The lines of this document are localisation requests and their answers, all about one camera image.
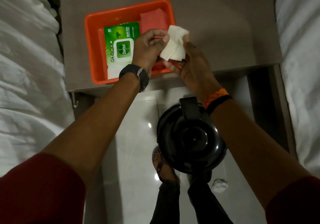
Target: black handle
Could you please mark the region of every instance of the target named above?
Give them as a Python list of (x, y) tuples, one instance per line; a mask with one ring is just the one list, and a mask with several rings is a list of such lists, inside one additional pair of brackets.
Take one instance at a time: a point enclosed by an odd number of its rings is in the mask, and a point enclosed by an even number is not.
[(200, 119), (200, 108), (196, 97), (180, 98), (180, 105), (184, 120)]

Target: red sleeve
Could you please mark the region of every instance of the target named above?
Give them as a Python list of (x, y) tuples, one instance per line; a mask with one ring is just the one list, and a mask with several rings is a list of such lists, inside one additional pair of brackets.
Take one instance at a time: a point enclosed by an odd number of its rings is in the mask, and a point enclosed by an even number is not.
[(82, 223), (86, 189), (68, 165), (36, 154), (0, 178), (0, 223)]
[(318, 223), (319, 211), (320, 179), (305, 177), (270, 201), (266, 207), (266, 220), (268, 224)]

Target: dettol wipes packet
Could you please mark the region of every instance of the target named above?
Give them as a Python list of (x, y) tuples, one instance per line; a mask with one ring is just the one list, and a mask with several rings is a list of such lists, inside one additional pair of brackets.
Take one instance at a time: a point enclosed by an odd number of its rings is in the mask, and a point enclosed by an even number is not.
[(139, 23), (126, 23), (104, 28), (108, 79), (118, 78), (121, 70), (131, 64), (134, 40), (140, 35)]

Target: white fabric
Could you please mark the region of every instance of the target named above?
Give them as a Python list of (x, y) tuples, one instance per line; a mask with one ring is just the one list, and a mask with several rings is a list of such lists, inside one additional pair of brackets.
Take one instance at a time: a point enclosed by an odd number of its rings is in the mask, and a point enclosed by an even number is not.
[(276, 15), (299, 162), (320, 177), (320, 0), (276, 0)]
[(74, 121), (54, 16), (47, 0), (0, 0), (0, 176)]
[(182, 61), (186, 58), (182, 38), (185, 34), (189, 34), (189, 31), (178, 26), (170, 25), (168, 34), (170, 35), (170, 40), (161, 52), (160, 57), (166, 61), (169, 59)]

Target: orange plastic tray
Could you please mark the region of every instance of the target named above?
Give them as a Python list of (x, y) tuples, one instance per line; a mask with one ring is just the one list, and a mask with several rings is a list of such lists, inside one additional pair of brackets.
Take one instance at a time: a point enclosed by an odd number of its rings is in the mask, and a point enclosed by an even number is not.
[[(140, 14), (161, 8), (167, 15), (168, 24), (175, 25), (174, 14), (169, 0), (155, 0), (133, 6), (116, 8), (88, 14), (84, 20), (89, 50), (91, 78), (95, 84), (108, 84), (118, 78), (108, 79), (106, 41), (104, 27), (140, 21)], [(155, 64), (152, 75), (170, 72), (163, 64)]]

